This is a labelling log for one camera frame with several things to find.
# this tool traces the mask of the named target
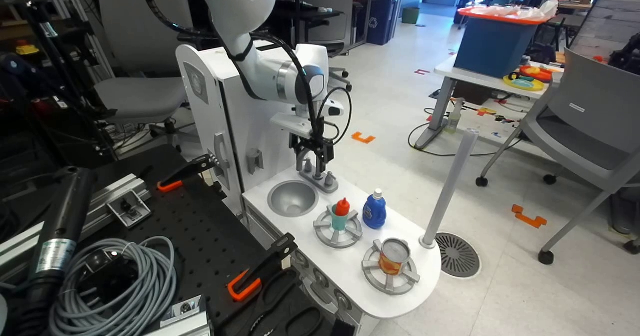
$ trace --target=coiled gray cable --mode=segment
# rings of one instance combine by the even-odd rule
[[[150,241],[161,240],[169,245],[169,258],[146,247]],[[93,308],[99,298],[85,302],[82,297],[95,289],[78,293],[76,286],[82,276],[87,256],[98,249],[117,251],[137,263],[138,278],[122,295],[111,302]],[[165,236],[153,236],[140,245],[120,239],[105,239],[78,252],[71,260],[70,272],[64,280],[61,294],[49,315],[53,336],[139,336],[142,331],[169,308],[176,292],[174,245]],[[116,304],[119,309],[112,309]],[[111,317],[103,317],[104,311]]]

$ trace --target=stove knob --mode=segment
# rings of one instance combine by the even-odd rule
[[[329,280],[327,280],[327,277],[322,272],[320,272],[320,270],[314,268],[313,276],[315,276],[315,280],[319,285],[323,286],[323,288],[329,287]]]
[[[302,254],[302,252],[296,250],[294,255],[291,258],[298,265],[301,265],[304,268],[308,268],[309,267],[309,260],[307,260],[307,257],[304,256]]]
[[[342,291],[336,289],[334,291],[335,294],[335,298],[336,300],[338,300],[338,306],[343,309],[343,310],[350,310],[352,309],[352,302],[349,301],[349,298],[346,297],[345,294],[342,293]]]

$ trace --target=white countertop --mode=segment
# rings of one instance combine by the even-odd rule
[[[435,73],[442,76],[448,76],[456,80],[468,81],[469,83],[483,85],[489,88],[494,88],[509,93],[516,93],[518,95],[528,96],[531,99],[536,100],[540,99],[540,97],[542,97],[542,94],[544,94],[549,87],[549,84],[544,84],[544,89],[537,92],[514,88],[512,86],[506,85],[505,82],[498,77],[478,74],[477,72],[464,70],[463,68],[453,67],[453,64],[456,62],[456,57],[457,55],[451,56],[449,59],[446,59],[446,61],[436,66]],[[531,62],[531,66],[539,67],[540,65],[540,63]],[[556,67],[551,68],[553,68],[553,70],[560,70],[560,68]]]
[[[259,210],[275,229],[282,233],[290,232],[295,236],[298,248],[322,270],[322,272],[339,286],[346,295],[365,313],[378,319],[397,318],[417,308],[427,300],[434,291],[441,274],[441,252],[436,247],[427,249],[418,240],[425,230],[406,219],[393,209],[387,200],[386,223],[380,229],[371,229],[362,222],[362,207],[369,196],[357,186],[349,183],[340,175],[336,175],[340,186],[333,194],[318,190],[319,201],[314,210],[297,218],[288,218],[272,211],[267,203],[269,191],[278,183],[287,180],[303,180],[295,167],[287,169],[262,184],[245,192],[245,199]],[[314,230],[314,220],[327,210],[327,204],[334,204],[346,197],[352,209],[359,212],[358,219],[362,224],[362,238],[347,248],[332,248],[320,241]],[[362,259],[365,252],[373,246],[373,241],[384,241],[388,238],[406,240],[411,248],[411,258],[416,264],[420,281],[413,289],[403,295],[387,295],[372,286],[362,271]]]

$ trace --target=spray bottle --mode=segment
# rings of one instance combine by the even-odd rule
[[[453,112],[448,116],[448,123],[444,130],[448,133],[455,133],[458,129],[458,123],[460,122],[460,118],[462,117],[462,106],[464,106],[465,98],[458,97],[455,99],[455,108]]]

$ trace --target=orange floor tape marker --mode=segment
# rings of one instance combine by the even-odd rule
[[[539,229],[540,226],[547,224],[547,220],[545,218],[541,217],[541,216],[536,216],[535,220],[532,220],[528,216],[522,215],[521,213],[517,213],[516,214],[516,218],[526,222],[527,224],[530,224],[531,226],[535,227],[536,229]]]
[[[368,136],[366,139],[361,138],[361,136],[362,136],[362,133],[358,131],[355,134],[353,134],[351,138],[361,143],[370,143],[376,139],[375,136]]]

